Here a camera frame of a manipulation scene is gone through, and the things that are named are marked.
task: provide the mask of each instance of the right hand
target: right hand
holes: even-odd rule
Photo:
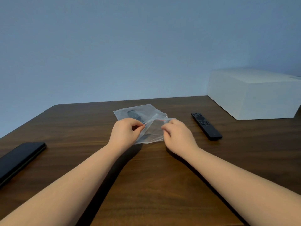
[[[173,119],[169,123],[164,124],[162,129],[166,147],[182,158],[187,151],[198,148],[192,132],[183,122]]]

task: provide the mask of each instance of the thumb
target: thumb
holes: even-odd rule
[[[163,129],[163,136],[164,136],[165,145],[169,148],[169,145],[171,144],[171,137],[169,133],[164,129]]]
[[[138,136],[140,135],[141,131],[142,131],[144,128],[145,128],[145,125],[142,125],[142,126],[136,128],[136,130],[133,131],[134,135],[137,136],[137,138],[138,138]]]

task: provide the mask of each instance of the wooden table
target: wooden table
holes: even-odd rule
[[[114,110],[148,103],[183,121],[206,151],[301,194],[300,110],[293,119],[237,121],[208,96],[65,104],[0,139],[0,156],[23,142],[48,146],[0,190],[0,218],[102,148],[116,121]],[[201,112],[223,139],[209,141],[191,112]],[[243,219],[157,142],[119,158],[77,225],[90,223],[229,226],[243,225]]]

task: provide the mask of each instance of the white wall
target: white wall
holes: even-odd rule
[[[299,75],[301,0],[0,0],[0,137],[55,104],[206,95],[209,73]]]

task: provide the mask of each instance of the white box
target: white box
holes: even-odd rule
[[[237,120],[293,118],[301,104],[301,78],[245,68],[215,70],[208,96]]]

